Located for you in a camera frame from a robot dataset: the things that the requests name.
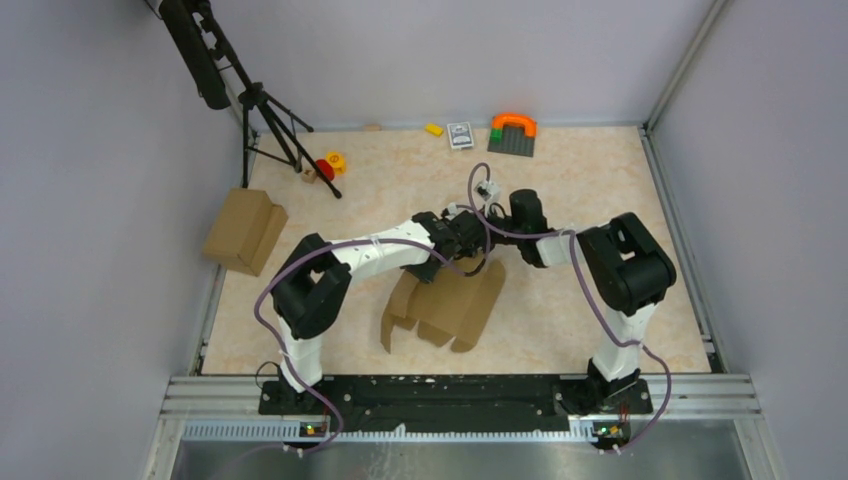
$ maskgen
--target beige floor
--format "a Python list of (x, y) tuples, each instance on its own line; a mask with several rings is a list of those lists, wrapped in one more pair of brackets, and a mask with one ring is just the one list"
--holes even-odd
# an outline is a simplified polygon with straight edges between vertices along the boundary
[[(534, 158), (490, 154), (485, 150), (487, 130), (474, 133), (478, 146), (463, 152), (451, 151), (445, 138), (423, 130), (302, 135), (316, 158), (330, 150), (347, 157), (348, 172), (336, 180), (342, 200), (322, 184), (305, 184), (291, 168), (257, 156), (251, 188), (267, 190), (290, 219), (260, 277), (227, 273), (203, 372), (253, 373), (265, 360), (280, 360), (273, 337), (253, 319), (253, 304), (304, 235), (350, 238), (392, 227), (416, 212), (438, 212), (449, 201), (464, 200), (468, 172), (482, 160), (491, 164), (493, 178), (503, 187), (504, 204), (509, 192), (533, 188), (552, 227), (604, 223), (633, 211), (673, 252), (636, 128), (543, 128)], [(260, 147), (282, 155), (268, 135)], [(418, 339), (414, 331), (395, 329), (395, 353), (387, 354), (379, 341), (379, 321), (400, 276), (395, 271), (348, 292), (337, 322), (324, 337), (325, 373), (585, 371), (602, 331), (571, 267), (532, 268), (513, 247), (498, 247), (493, 255), (505, 264), (507, 281), (474, 350), (453, 353), (449, 345), (439, 349)], [(675, 372), (709, 371), (686, 287), (678, 279), (657, 310), (646, 343)], [(276, 319), (270, 300), (262, 311)], [(643, 367), (661, 371), (647, 357)]]

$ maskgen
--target yellow block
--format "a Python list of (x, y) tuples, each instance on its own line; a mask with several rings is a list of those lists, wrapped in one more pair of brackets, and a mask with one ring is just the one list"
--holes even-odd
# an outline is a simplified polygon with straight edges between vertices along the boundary
[(442, 127), (440, 127), (440, 126), (438, 126), (434, 123), (428, 123), (427, 126), (424, 127), (424, 130), (427, 130), (428, 132), (432, 133), (433, 135), (435, 135), (437, 137), (441, 137), (442, 132), (445, 131)]
[(341, 175), (347, 171), (347, 164), (344, 161), (344, 155), (339, 152), (328, 152), (327, 163), (333, 167), (333, 172), (336, 175)]

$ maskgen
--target white wall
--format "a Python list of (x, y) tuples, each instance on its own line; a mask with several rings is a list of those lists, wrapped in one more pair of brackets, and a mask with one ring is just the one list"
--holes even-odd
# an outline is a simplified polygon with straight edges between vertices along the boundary
[(243, 0), (214, 11), (254, 81), (316, 127), (650, 114), (711, 0)]
[(791, 478), (844, 478), (848, 3), (734, 2), (660, 153), (727, 356)]
[(4, 2), (0, 65), (0, 478), (137, 478), (239, 130), (140, 0)]

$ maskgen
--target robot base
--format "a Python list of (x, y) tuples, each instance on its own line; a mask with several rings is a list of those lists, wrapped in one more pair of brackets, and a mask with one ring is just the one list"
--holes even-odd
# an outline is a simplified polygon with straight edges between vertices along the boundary
[[(335, 375), (314, 388), (338, 407), (351, 432), (391, 432), (400, 424), (408, 432), (555, 432), (569, 429), (574, 405), (596, 398), (587, 382), (560, 375)], [(643, 392), (647, 383), (639, 380), (585, 413), (617, 413), (627, 402), (631, 414), (649, 414)], [(262, 385), (259, 414), (327, 414), (330, 429), (338, 428), (321, 402), (285, 381)]]

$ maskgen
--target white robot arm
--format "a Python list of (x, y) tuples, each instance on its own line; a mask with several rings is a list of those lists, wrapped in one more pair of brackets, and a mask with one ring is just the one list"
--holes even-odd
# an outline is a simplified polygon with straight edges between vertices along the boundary
[[(512, 216), (498, 216), (491, 209), (499, 190), (494, 182), (478, 189), (486, 201), (482, 212), (501, 232), (491, 232), (494, 245), (515, 245), (524, 261), (537, 268), (568, 265), (569, 237), (548, 228), (542, 206), (533, 190), (510, 195)], [(422, 282), (429, 283), (442, 267), (426, 250), (414, 245), (385, 243), (384, 239), (406, 239), (427, 246), (443, 257), (473, 256), (484, 248), (486, 226), (475, 212), (448, 208), (442, 215), (422, 212), (383, 232), (354, 240), (371, 244), (340, 247), (320, 255), (281, 280), (272, 290), (289, 360), (309, 385), (321, 380), (321, 337), (336, 320), (344, 295), (351, 284), (390, 269), (404, 268)], [(601, 397), (608, 397), (635, 383), (639, 376), (639, 344), (656, 304), (676, 280), (673, 264), (636, 215), (626, 213), (608, 224), (577, 234), (579, 254), (589, 266), (592, 278), (607, 305), (606, 320), (620, 347), (605, 338), (589, 361), (589, 378)], [(318, 234), (305, 237), (283, 268), (293, 261), (326, 247), (349, 240), (326, 242)], [(302, 392), (287, 368), (283, 374), (289, 385)]]

